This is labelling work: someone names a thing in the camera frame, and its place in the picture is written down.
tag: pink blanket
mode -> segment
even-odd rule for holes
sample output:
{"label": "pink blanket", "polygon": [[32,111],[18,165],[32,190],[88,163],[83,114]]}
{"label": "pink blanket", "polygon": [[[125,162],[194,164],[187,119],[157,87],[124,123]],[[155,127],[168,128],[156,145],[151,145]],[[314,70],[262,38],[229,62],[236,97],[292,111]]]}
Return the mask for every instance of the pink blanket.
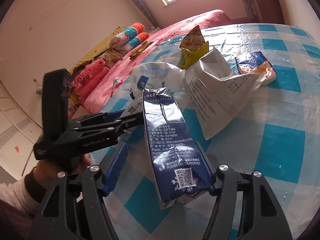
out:
{"label": "pink blanket", "polygon": [[119,60],[84,101],[84,108],[90,113],[99,112],[115,92],[112,88],[115,78],[120,78],[121,81],[126,80],[132,68],[140,64],[161,41],[186,34],[196,25],[199,25],[200,29],[207,29],[229,24],[231,24],[231,20],[224,11],[214,10],[190,17],[150,35],[147,41],[154,41],[153,44],[134,60],[129,59],[130,53]]}

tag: sleeve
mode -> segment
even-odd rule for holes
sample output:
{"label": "sleeve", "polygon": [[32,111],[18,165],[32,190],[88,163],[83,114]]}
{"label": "sleeve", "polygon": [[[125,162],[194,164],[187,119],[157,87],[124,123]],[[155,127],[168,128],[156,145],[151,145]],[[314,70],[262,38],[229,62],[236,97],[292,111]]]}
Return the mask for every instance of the sleeve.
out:
{"label": "sleeve", "polygon": [[45,192],[46,189],[35,180],[33,170],[14,184],[0,184],[0,199],[30,215],[36,213]]}

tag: wrapper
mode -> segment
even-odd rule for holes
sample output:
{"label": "wrapper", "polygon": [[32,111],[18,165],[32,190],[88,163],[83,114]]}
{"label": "wrapper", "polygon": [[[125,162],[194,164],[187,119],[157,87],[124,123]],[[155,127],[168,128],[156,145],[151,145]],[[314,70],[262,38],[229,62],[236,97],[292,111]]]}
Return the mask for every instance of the wrapper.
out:
{"label": "wrapper", "polygon": [[194,27],[181,41],[182,62],[180,68],[188,69],[209,52],[209,42],[205,42],[200,27]]}
{"label": "wrapper", "polygon": [[277,74],[271,63],[261,51],[251,52],[235,57],[236,65],[241,74],[258,73],[266,76],[262,85],[267,85],[276,79]]}

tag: silver screw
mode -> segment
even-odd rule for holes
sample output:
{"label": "silver screw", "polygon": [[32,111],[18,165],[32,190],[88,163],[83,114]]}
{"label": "silver screw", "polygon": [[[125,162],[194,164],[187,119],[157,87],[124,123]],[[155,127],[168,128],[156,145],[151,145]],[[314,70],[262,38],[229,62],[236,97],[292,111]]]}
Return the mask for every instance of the silver screw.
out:
{"label": "silver screw", "polygon": [[58,178],[63,178],[66,175],[66,173],[64,171],[60,171],[58,173]]}
{"label": "silver screw", "polygon": [[254,171],[253,175],[257,178],[260,178],[262,176],[262,173],[260,171]]}
{"label": "silver screw", "polygon": [[225,164],[221,164],[219,166],[219,169],[222,170],[222,171],[227,171],[229,169],[229,167],[227,165],[225,165]]}
{"label": "silver screw", "polygon": [[97,171],[99,169],[99,166],[98,165],[92,165],[90,167],[90,171]]}

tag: blue snack package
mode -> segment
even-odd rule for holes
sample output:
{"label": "blue snack package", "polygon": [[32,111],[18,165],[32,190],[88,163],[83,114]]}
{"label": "blue snack package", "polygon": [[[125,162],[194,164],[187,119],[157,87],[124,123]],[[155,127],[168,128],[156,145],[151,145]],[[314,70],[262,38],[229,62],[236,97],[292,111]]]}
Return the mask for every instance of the blue snack package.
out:
{"label": "blue snack package", "polygon": [[161,208],[188,203],[208,191],[212,172],[169,88],[145,89],[143,114]]}
{"label": "blue snack package", "polygon": [[259,73],[266,76],[262,85],[267,85],[276,79],[276,71],[261,51],[242,54],[235,57],[240,74]]}

